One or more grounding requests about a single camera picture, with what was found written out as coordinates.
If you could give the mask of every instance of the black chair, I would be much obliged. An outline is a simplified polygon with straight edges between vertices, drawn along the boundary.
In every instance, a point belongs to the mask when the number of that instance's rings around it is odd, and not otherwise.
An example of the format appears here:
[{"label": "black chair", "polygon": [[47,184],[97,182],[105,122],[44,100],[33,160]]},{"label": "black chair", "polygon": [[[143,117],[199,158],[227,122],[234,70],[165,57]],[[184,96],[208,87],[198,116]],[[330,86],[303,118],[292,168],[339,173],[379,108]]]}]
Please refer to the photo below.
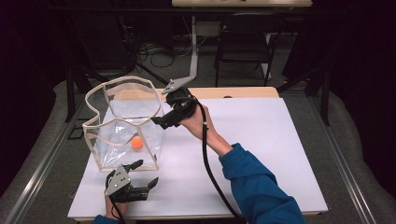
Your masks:
[{"label": "black chair", "polygon": [[[235,13],[226,17],[219,25],[219,42],[216,52],[216,83],[219,84],[219,62],[223,63],[267,63],[263,86],[267,85],[276,41],[284,27],[283,18],[262,13]],[[265,36],[274,34],[269,42]]]}]

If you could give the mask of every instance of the orange object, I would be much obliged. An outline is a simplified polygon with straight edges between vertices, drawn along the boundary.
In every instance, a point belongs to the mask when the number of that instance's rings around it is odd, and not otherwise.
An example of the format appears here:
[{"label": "orange object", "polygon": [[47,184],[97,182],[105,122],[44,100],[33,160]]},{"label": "orange object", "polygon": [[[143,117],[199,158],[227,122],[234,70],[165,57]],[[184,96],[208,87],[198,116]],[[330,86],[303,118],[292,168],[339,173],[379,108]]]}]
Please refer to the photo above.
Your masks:
[{"label": "orange object", "polygon": [[143,141],[140,139],[140,137],[134,137],[131,141],[132,148],[138,149],[143,146]]}]

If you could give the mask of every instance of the blue jacket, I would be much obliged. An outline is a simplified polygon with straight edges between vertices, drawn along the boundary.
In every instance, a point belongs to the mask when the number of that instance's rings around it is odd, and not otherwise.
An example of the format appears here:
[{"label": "blue jacket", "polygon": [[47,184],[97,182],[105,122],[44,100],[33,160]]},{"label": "blue jacket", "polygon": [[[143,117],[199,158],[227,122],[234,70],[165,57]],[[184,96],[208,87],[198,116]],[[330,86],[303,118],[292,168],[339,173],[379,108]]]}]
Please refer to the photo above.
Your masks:
[{"label": "blue jacket", "polygon": [[[250,224],[305,223],[294,198],[276,183],[275,176],[240,144],[219,158],[226,179],[231,181],[233,196]],[[116,220],[96,217],[93,224],[113,224]]]}]

